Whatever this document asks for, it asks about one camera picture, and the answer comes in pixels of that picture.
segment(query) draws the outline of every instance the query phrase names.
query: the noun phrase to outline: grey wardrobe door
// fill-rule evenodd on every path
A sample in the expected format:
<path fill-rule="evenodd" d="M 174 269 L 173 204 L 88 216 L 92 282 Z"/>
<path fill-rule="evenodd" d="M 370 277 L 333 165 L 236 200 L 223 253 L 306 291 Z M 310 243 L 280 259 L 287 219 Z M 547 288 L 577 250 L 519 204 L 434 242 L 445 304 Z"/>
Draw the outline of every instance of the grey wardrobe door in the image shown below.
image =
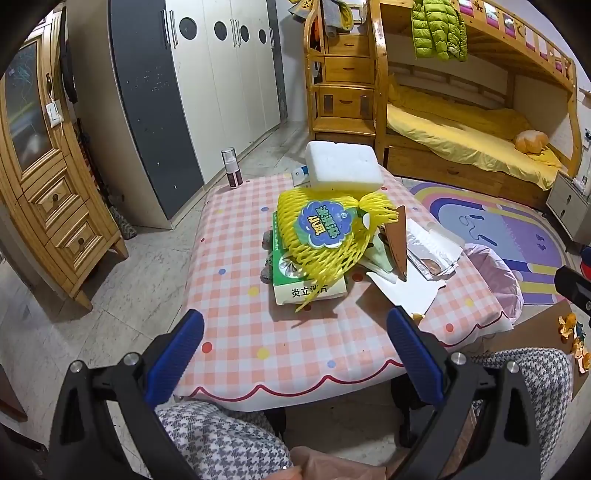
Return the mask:
<path fill-rule="evenodd" d="M 281 40 L 279 38 L 279 21 L 277 20 L 277 4 L 275 0 L 267 0 L 269 26 L 273 30 L 273 63 L 275 64 L 275 81 L 277 83 L 277 99 L 281 121 L 287 118 L 287 98 L 285 97 L 285 77 L 283 75 L 283 59 L 281 58 Z"/>
<path fill-rule="evenodd" d="M 111 0 L 111 49 L 129 128 L 168 219 L 203 185 L 171 53 L 164 0 Z"/>

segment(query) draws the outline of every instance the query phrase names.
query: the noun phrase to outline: houndstooth pants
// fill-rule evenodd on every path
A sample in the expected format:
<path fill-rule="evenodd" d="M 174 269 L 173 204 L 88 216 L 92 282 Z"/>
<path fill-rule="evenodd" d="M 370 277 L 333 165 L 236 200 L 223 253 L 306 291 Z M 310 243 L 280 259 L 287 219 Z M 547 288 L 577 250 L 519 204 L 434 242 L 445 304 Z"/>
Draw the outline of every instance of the houndstooth pants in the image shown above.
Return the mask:
<path fill-rule="evenodd" d="M 573 370 L 559 350 L 523 348 L 479 355 L 483 367 L 519 364 L 534 406 L 540 435 L 541 471 L 558 441 L 573 391 Z M 475 402 L 478 414 L 479 403 Z M 203 480 L 261 480 L 292 466 L 283 442 L 261 412 L 230 411 L 191 400 L 157 412 L 160 422 L 185 460 Z"/>
<path fill-rule="evenodd" d="M 202 480 L 261 480 L 293 466 L 261 412 L 190 400 L 157 412 L 166 433 Z"/>
<path fill-rule="evenodd" d="M 534 406 L 543 473 L 560 437 L 566 407 L 573 394 L 573 367 L 569 357 L 552 348 L 519 348 L 478 355 L 472 360 L 487 368 L 500 368 L 509 360 L 519 365 Z M 478 416 L 479 402 L 475 402 L 475 409 Z"/>

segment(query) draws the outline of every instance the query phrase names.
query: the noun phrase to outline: wooden bunk bed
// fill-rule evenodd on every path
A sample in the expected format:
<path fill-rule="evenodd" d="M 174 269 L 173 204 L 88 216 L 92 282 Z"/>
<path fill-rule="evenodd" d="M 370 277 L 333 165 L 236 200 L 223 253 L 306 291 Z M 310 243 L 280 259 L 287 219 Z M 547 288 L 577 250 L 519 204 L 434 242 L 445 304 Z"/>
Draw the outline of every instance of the wooden bunk bed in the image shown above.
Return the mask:
<path fill-rule="evenodd" d="M 508 72 L 506 92 L 475 82 L 409 64 L 388 62 L 385 33 L 411 35 L 412 0 L 368 0 L 365 25 L 354 34 L 329 38 L 324 34 L 321 2 L 314 0 L 304 26 L 304 55 L 311 140 L 372 145 L 378 159 L 394 175 L 436 181 L 544 209 L 549 190 L 502 171 L 445 160 L 428 147 L 389 130 L 387 126 L 389 74 L 439 76 L 444 83 L 468 89 L 500 106 L 513 107 L 515 75 L 532 77 L 564 89 L 573 135 L 573 151 L 567 158 L 550 146 L 563 171 L 574 177 L 582 156 L 576 112 L 576 68 L 573 61 L 549 39 L 516 15 L 493 2 L 453 0 L 467 26 L 468 53 Z M 459 103 L 465 98 L 444 95 Z"/>

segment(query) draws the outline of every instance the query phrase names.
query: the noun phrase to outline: tablecloth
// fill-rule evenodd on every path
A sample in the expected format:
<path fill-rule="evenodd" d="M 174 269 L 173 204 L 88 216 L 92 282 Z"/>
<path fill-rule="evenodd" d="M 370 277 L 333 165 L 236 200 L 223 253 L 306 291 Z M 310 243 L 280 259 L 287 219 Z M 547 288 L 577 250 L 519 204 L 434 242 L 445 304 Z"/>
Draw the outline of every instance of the tablecloth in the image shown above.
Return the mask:
<path fill-rule="evenodd" d="M 382 190 L 420 225 L 434 218 L 386 170 Z M 259 275 L 267 251 L 262 236 L 289 174 L 218 187 L 208 195 L 197 230 L 183 309 L 203 314 L 203 340 L 175 394 L 210 399 L 240 411 L 335 397 L 404 372 L 385 330 L 392 304 L 357 266 L 348 294 L 277 306 Z M 448 349 L 512 329 L 482 276 L 462 254 L 420 324 Z"/>

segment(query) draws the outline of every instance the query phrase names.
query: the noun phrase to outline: white nightstand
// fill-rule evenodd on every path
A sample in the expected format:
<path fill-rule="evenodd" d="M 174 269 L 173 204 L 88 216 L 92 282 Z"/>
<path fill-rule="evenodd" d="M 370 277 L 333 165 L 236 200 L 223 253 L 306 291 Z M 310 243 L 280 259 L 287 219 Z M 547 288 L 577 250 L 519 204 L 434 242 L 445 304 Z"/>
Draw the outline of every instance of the white nightstand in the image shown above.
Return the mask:
<path fill-rule="evenodd" d="M 573 242 L 591 243 L 591 204 L 564 174 L 556 175 L 546 205 Z"/>

